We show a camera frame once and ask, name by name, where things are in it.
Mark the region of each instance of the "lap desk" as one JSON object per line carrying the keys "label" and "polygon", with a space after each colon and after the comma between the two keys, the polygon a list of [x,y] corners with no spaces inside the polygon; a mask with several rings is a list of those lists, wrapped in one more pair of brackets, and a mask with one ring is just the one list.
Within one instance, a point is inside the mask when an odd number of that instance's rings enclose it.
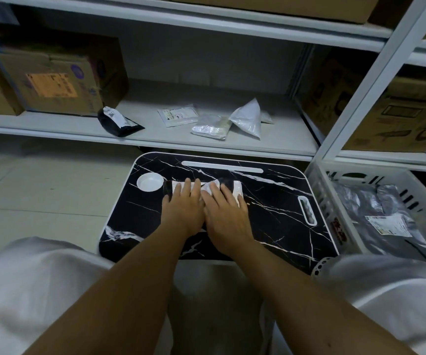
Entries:
{"label": "lap desk", "polygon": [[[146,186],[147,178],[152,181]],[[322,258],[338,255],[310,185],[298,169],[160,152],[143,154],[134,162],[101,234],[99,253],[117,262],[149,236],[160,224],[163,181],[185,178],[239,180],[254,238],[305,273],[310,274]],[[231,261],[216,250],[204,230],[187,239],[180,259]]]}

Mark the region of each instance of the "forearm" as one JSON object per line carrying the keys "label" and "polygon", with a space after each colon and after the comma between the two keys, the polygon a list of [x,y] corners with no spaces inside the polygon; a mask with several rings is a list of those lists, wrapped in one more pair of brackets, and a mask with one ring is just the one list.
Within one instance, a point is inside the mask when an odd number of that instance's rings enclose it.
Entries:
{"label": "forearm", "polygon": [[408,355],[405,344],[257,242],[233,259],[272,306],[295,355]]}
{"label": "forearm", "polygon": [[95,283],[27,350],[32,354],[152,354],[184,245],[160,226]]}

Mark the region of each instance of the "white plastic crate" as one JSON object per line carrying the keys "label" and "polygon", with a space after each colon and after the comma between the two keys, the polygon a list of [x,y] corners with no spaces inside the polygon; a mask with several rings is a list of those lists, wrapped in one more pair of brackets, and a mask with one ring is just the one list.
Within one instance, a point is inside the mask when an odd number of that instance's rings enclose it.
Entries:
{"label": "white plastic crate", "polygon": [[331,179],[343,184],[396,185],[402,201],[426,239],[426,188],[407,169],[343,162],[312,162],[306,171],[311,188],[341,253],[364,253],[365,247]]}

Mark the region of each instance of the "small packet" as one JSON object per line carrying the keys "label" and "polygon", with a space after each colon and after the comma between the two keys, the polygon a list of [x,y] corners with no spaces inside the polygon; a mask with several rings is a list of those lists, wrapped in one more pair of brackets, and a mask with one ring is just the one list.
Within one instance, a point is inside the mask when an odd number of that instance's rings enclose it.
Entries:
{"label": "small packet", "polygon": [[119,111],[107,106],[98,112],[98,121],[105,131],[116,137],[126,137],[144,129]]}
{"label": "small packet", "polygon": [[261,110],[261,122],[262,123],[274,124],[274,121],[272,120],[269,112],[268,111],[262,111],[262,110]]}
{"label": "small packet", "polygon": [[191,133],[223,140],[226,138],[230,127],[231,121],[227,117],[220,117],[215,114],[202,114],[198,117],[198,122],[193,126]]}
{"label": "small packet", "polygon": [[190,124],[198,121],[198,113],[193,105],[180,108],[158,110],[166,127],[174,127],[182,124]]}
{"label": "small packet", "polygon": [[261,108],[257,99],[253,99],[243,107],[238,108],[230,116],[231,122],[241,130],[261,138]]}

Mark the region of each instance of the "orange label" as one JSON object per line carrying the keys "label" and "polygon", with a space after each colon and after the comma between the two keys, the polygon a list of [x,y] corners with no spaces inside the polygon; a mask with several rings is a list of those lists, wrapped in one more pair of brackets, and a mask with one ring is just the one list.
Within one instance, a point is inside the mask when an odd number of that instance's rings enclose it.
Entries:
{"label": "orange label", "polygon": [[67,73],[27,73],[40,97],[78,97]]}

